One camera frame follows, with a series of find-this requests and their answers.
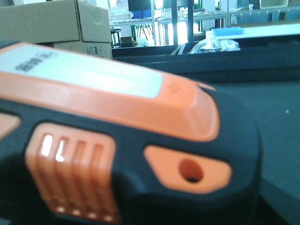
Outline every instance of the dark gray surface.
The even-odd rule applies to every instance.
[[[289,223],[300,224],[300,82],[217,84],[249,109],[263,146],[265,200]]]
[[[11,224],[10,220],[0,218],[0,225],[10,225],[10,224]]]

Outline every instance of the white wall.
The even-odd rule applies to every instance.
[[[107,0],[96,0],[97,6],[101,8],[108,9],[108,1]]]

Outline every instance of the orange vent grille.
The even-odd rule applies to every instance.
[[[115,148],[108,135],[43,123],[27,147],[26,164],[51,211],[120,223],[111,189]]]

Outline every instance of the table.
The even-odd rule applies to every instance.
[[[216,36],[217,39],[244,39],[258,37],[277,37],[300,34],[300,23],[281,24],[261,27],[244,28],[244,33],[240,35]],[[211,30],[206,31],[206,38],[212,37],[214,34]]]

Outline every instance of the black rubber grip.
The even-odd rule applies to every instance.
[[[0,49],[4,48],[4,47],[7,47],[7,46],[10,46],[10,45],[13,45],[13,44],[16,44],[16,43],[19,43],[19,41],[13,41],[13,40],[8,40],[8,39],[0,39]]]

